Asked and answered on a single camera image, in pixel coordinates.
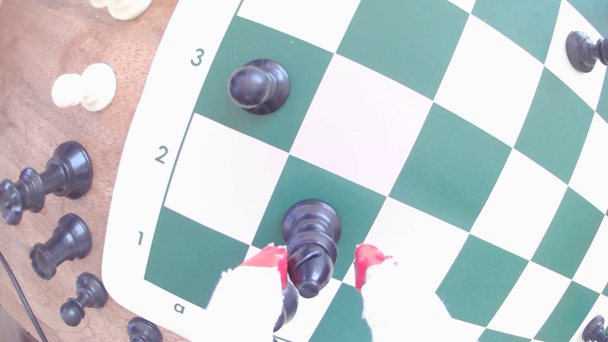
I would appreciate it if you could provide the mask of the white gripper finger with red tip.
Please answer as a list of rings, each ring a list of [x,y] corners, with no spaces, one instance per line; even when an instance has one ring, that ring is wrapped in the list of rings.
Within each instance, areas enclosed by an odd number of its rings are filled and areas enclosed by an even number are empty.
[[[372,341],[431,341],[435,332],[453,328],[438,296],[410,280],[399,259],[378,247],[359,244],[354,252],[355,288]]]
[[[222,272],[207,306],[207,341],[273,341],[283,310],[288,253],[267,245]]]

